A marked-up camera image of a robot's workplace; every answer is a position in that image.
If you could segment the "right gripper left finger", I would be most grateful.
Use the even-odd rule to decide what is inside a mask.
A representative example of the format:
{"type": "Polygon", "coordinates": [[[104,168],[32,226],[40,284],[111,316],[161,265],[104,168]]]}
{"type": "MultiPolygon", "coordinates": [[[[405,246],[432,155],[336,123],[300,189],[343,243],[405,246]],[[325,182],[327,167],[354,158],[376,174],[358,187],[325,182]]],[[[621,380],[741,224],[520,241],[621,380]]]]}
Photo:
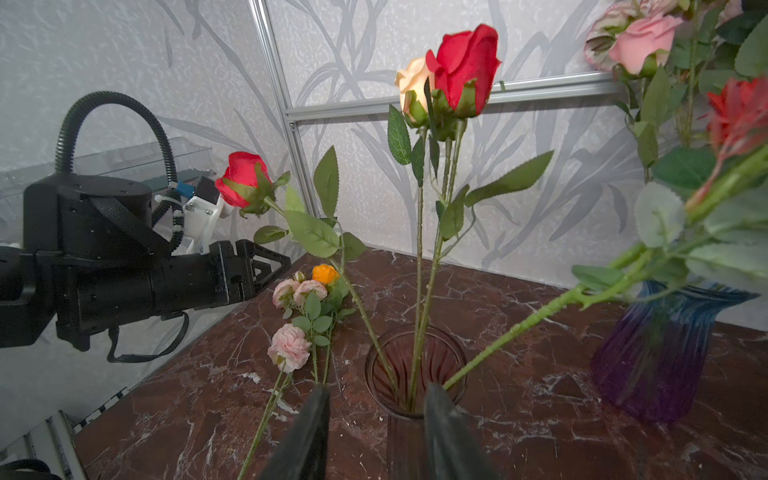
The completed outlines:
{"type": "Polygon", "coordinates": [[[330,390],[316,385],[259,478],[325,479],[329,420],[330,390]]]}

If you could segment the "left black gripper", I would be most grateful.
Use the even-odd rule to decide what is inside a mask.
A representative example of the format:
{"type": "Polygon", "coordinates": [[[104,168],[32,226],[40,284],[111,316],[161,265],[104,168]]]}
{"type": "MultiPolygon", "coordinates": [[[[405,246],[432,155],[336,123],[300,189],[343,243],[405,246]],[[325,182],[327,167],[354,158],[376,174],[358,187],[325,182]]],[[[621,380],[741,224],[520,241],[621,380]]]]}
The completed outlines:
{"type": "Polygon", "coordinates": [[[85,351],[92,335],[109,328],[237,303],[240,291],[250,300],[292,266],[289,256],[251,240],[175,256],[151,228],[151,204],[146,185],[106,176],[57,173],[25,189],[24,345],[55,320],[64,339],[85,351]]]}

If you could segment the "cream peach rose stem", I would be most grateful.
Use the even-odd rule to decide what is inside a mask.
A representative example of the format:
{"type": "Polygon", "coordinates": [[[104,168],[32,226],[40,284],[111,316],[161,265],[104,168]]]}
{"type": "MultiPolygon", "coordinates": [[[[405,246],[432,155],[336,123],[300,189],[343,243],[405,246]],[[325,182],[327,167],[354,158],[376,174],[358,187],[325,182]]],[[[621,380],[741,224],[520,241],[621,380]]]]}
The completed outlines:
{"type": "Polygon", "coordinates": [[[417,379],[421,370],[423,337],[425,330],[425,310],[423,291],[423,217],[424,217],[424,172],[425,172],[425,147],[429,126],[429,95],[425,89],[431,86],[433,74],[429,70],[424,57],[413,59],[406,68],[396,73],[394,85],[400,95],[400,115],[390,114],[388,120],[388,142],[393,157],[402,165],[410,165],[417,184],[416,207],[416,303],[415,324],[413,337],[412,360],[407,377],[407,390],[405,394],[405,408],[416,412],[417,379]],[[410,160],[405,161],[402,148],[404,129],[415,129],[417,140],[410,147],[410,160]]]}

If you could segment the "dark red glass vase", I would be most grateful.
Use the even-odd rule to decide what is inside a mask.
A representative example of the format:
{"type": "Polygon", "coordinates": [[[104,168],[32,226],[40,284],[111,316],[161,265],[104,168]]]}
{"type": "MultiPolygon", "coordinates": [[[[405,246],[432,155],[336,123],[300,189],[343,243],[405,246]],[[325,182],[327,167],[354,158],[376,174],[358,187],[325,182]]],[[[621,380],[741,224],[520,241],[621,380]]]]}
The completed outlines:
{"type": "Polygon", "coordinates": [[[414,326],[399,325],[370,347],[365,381],[387,415],[386,466],[390,479],[427,479],[424,400],[431,383],[443,384],[467,363],[459,343],[434,326],[426,330],[420,367],[412,371],[414,326]]]}

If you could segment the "purple glass vase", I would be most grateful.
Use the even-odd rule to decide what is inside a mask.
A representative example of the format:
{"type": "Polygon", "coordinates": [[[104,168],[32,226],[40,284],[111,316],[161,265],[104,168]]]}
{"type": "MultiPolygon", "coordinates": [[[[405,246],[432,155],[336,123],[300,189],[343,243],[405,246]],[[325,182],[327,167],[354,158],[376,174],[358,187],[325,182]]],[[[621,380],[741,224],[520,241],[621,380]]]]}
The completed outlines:
{"type": "Polygon", "coordinates": [[[661,296],[666,285],[642,284],[591,360],[601,399],[646,423],[673,423],[691,409],[716,317],[757,297],[709,283],[661,296]]]}

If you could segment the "large red rose stem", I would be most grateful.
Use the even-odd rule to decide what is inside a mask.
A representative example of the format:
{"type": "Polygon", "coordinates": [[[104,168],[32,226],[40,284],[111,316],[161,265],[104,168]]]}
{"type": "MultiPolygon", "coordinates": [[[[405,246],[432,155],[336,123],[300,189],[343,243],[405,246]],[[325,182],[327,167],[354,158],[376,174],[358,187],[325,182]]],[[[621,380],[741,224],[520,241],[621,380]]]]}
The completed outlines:
{"type": "Polygon", "coordinates": [[[691,211],[708,195],[724,164],[746,155],[767,141],[767,76],[729,79],[719,94],[708,93],[712,113],[707,130],[715,166],[705,183],[686,202],[691,211]]]}

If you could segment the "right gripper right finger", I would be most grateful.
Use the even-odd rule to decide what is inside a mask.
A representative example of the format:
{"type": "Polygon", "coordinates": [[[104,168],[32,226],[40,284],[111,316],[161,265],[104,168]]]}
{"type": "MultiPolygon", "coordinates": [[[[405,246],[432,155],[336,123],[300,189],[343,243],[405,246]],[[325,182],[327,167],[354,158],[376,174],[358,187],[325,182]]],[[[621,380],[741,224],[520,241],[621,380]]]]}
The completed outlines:
{"type": "Polygon", "coordinates": [[[499,479],[440,384],[427,388],[424,421],[429,479],[499,479]]]}

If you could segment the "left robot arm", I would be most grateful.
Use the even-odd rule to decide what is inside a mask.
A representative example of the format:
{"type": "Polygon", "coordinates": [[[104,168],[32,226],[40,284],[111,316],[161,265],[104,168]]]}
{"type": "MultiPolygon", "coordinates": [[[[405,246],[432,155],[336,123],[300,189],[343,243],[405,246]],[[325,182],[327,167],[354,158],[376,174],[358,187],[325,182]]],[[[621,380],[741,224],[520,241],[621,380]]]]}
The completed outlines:
{"type": "Polygon", "coordinates": [[[106,176],[58,173],[23,193],[23,245],[1,249],[1,345],[34,344],[49,322],[86,351],[91,336],[151,317],[248,301],[289,257],[250,240],[174,255],[151,227],[152,190],[106,176]]]}

